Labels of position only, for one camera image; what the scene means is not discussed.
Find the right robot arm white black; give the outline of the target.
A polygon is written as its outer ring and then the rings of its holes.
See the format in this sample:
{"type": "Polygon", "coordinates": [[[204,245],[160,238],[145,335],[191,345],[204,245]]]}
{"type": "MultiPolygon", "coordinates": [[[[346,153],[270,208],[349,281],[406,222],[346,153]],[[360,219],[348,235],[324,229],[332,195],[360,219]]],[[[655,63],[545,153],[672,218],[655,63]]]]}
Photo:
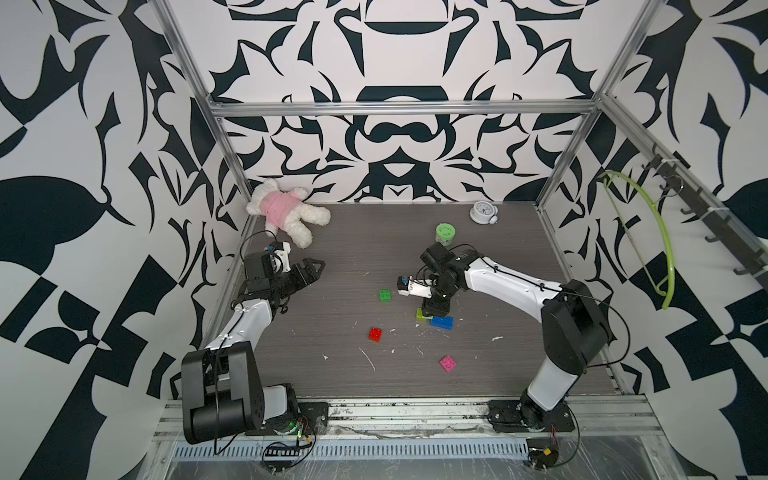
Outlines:
{"type": "Polygon", "coordinates": [[[426,315],[448,315],[456,293],[473,291],[522,311],[541,326],[544,360],[519,403],[529,426],[563,405],[590,362],[614,339],[598,300],[580,281],[539,279],[473,248],[454,252],[439,243],[429,246],[420,259],[426,276],[403,280],[400,290],[421,297],[426,315]]]}

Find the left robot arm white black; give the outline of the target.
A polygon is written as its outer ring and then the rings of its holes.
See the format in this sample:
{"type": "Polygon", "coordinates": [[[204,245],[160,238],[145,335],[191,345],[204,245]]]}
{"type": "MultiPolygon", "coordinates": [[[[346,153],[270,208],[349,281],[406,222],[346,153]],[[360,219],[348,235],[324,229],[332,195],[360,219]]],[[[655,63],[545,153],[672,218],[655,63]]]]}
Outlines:
{"type": "Polygon", "coordinates": [[[304,258],[291,266],[274,249],[244,260],[245,279],[231,304],[232,317],[205,348],[181,364],[183,432],[199,444],[257,431],[288,434],[300,410],[288,383],[264,386],[255,347],[298,291],[321,278],[325,262],[304,258]]]}

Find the blue lego brick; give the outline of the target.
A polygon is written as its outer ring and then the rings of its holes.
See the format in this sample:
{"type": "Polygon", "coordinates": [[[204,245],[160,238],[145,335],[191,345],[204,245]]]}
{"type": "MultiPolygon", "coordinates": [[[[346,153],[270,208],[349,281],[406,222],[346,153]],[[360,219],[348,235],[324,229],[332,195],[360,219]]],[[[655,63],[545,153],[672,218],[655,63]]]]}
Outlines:
{"type": "Polygon", "coordinates": [[[432,317],[430,319],[430,325],[442,330],[451,331],[454,326],[454,319],[452,317],[432,317]]]}

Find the pink lego brick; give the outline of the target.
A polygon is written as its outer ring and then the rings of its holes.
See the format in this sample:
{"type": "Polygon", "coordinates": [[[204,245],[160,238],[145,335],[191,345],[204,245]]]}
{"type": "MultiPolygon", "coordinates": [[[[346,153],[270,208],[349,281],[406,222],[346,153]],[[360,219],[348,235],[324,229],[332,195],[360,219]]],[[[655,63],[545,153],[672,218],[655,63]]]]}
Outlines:
{"type": "Polygon", "coordinates": [[[439,365],[445,372],[451,372],[456,368],[457,363],[450,355],[446,355],[439,361],[439,365]]]}

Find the red lego brick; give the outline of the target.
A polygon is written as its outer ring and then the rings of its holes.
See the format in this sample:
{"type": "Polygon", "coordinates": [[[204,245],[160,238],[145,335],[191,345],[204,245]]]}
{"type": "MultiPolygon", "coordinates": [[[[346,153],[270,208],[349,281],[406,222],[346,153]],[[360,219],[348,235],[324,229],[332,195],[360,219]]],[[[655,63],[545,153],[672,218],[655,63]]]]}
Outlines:
{"type": "Polygon", "coordinates": [[[381,340],[383,331],[379,328],[372,328],[369,332],[368,338],[374,342],[379,342],[381,340]]]}

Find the green lidded jar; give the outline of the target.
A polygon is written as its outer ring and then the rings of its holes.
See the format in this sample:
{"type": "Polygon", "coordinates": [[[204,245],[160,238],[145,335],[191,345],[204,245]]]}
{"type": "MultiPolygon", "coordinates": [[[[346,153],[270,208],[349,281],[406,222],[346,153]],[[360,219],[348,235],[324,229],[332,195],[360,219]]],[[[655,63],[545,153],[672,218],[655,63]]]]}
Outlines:
{"type": "Polygon", "coordinates": [[[450,247],[454,241],[456,229],[449,223],[440,223],[435,228],[435,241],[444,247],[450,247]]]}

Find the small white alarm clock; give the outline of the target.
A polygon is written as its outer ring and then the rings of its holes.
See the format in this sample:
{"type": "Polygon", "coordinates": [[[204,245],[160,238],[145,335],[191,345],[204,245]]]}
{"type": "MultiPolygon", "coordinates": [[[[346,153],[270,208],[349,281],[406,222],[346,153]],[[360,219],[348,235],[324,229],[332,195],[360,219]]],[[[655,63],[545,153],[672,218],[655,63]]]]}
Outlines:
{"type": "Polygon", "coordinates": [[[477,201],[470,210],[470,218],[479,225],[493,225],[498,222],[498,207],[488,201],[477,201]]]}

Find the white plush toy pink shirt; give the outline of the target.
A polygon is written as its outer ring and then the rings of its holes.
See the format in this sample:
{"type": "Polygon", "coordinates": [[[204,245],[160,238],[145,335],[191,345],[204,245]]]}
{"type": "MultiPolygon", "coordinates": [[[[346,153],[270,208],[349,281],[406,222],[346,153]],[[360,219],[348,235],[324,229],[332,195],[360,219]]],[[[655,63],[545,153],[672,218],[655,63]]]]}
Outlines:
{"type": "Polygon", "coordinates": [[[331,220],[327,208],[305,202],[308,196],[303,188],[284,191],[275,179],[267,179],[254,188],[246,211],[251,216],[263,217],[267,231],[277,234],[282,230],[297,247],[305,249],[313,242],[306,224],[326,226],[331,220]]]}

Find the small yellow connector box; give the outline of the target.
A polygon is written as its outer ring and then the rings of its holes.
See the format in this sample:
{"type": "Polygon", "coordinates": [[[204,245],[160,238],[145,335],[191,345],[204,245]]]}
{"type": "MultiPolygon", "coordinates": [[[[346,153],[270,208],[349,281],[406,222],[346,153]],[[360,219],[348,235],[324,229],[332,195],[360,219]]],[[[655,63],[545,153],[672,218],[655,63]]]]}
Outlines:
{"type": "Polygon", "coordinates": [[[527,465],[534,470],[553,468],[559,460],[559,448],[554,445],[528,447],[527,465]]]}

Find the green hoop tube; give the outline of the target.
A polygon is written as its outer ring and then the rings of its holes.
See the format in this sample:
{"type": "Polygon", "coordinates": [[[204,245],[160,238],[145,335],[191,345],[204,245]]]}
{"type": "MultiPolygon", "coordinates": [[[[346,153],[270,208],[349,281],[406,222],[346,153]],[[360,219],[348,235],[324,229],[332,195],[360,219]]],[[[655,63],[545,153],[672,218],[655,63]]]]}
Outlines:
{"type": "Polygon", "coordinates": [[[647,279],[649,280],[653,291],[662,299],[661,309],[668,310],[672,305],[672,300],[674,299],[674,294],[676,293],[677,270],[671,236],[660,209],[660,202],[664,198],[664,195],[659,197],[657,200],[653,200],[648,192],[637,181],[620,171],[604,170],[599,175],[599,182],[602,184],[603,189],[609,198],[609,202],[612,205],[617,218],[619,219],[620,226],[624,231],[625,236],[630,241],[630,245],[632,246],[636,257],[641,262],[642,271],[645,273],[647,279]],[[630,234],[630,228],[615,200],[615,195],[611,193],[611,188],[617,180],[624,182],[632,192],[637,194],[643,200],[656,222],[660,241],[663,246],[663,254],[665,259],[665,274],[658,281],[653,278],[648,267],[648,263],[644,260],[639,247],[636,245],[636,242],[633,240],[633,237],[630,234]]]}

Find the black hook rack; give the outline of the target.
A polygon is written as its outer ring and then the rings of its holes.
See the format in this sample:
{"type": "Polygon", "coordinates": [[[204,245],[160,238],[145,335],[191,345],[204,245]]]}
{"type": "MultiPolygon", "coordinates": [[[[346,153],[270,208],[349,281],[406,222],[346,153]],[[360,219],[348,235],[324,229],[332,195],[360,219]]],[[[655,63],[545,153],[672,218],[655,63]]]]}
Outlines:
{"type": "Polygon", "coordinates": [[[719,200],[676,157],[666,158],[656,143],[642,148],[648,156],[643,166],[662,182],[660,200],[674,198],[682,203],[681,214],[702,222],[709,230],[708,243],[721,244],[738,262],[737,276],[751,276],[767,289],[767,246],[736,213],[719,200]]]}

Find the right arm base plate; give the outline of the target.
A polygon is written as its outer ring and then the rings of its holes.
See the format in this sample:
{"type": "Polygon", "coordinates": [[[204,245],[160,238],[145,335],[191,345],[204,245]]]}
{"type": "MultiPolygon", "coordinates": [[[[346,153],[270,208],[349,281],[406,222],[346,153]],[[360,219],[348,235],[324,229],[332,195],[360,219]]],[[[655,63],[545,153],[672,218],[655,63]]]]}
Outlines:
{"type": "Polygon", "coordinates": [[[521,400],[490,400],[487,421],[500,433],[540,433],[576,430],[574,416],[565,401],[546,411],[527,397],[521,400]]]}

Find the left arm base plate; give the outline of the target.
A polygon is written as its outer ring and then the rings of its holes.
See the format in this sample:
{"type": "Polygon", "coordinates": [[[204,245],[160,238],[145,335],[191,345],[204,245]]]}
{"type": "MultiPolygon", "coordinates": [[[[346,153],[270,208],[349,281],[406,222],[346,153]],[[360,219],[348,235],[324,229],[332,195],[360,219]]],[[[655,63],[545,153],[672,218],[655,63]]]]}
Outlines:
{"type": "Polygon", "coordinates": [[[300,426],[312,434],[322,431],[328,423],[330,404],[328,402],[299,402],[291,404],[286,413],[268,418],[256,430],[247,431],[246,436],[287,436],[295,435],[300,426]]]}

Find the aluminium front rail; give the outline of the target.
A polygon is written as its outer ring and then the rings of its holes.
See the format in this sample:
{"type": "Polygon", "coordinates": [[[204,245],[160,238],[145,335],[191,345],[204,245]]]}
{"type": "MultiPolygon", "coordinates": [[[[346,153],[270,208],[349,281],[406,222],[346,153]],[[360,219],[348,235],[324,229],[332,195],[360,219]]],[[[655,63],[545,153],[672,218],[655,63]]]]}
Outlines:
{"type": "MultiPolygon", "coordinates": [[[[492,397],[316,399],[300,406],[302,419],[328,439],[493,437],[509,421],[491,409],[492,397]]],[[[573,395],[553,427],[510,427],[518,438],[559,440],[581,436],[636,437],[664,442],[666,435],[648,400],[640,395],[573,395]]]]}

